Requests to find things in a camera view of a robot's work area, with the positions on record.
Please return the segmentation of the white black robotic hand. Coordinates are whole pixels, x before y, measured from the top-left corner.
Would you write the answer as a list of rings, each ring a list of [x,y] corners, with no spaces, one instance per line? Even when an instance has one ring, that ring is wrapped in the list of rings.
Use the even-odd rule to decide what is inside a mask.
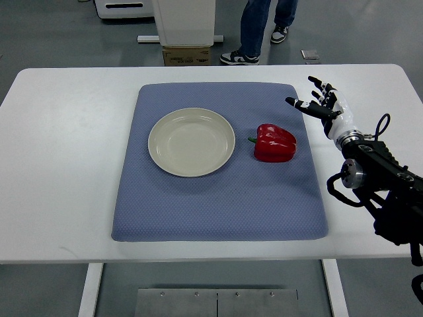
[[[342,150],[351,141],[363,140],[364,135],[354,124],[353,113],[344,95],[330,83],[308,76],[319,92],[312,95],[317,101],[305,102],[293,97],[287,97],[286,102],[300,112],[320,119],[326,137],[334,141],[337,149]]]

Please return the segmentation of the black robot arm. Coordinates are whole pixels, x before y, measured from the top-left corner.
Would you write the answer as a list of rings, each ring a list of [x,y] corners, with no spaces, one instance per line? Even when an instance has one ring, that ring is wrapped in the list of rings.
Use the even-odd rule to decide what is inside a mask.
[[[390,115],[379,120],[374,135],[352,132],[341,140],[345,159],[327,190],[352,207],[365,207],[374,218],[375,234],[399,246],[408,244],[413,265],[422,266],[422,178],[401,166],[379,136]]]

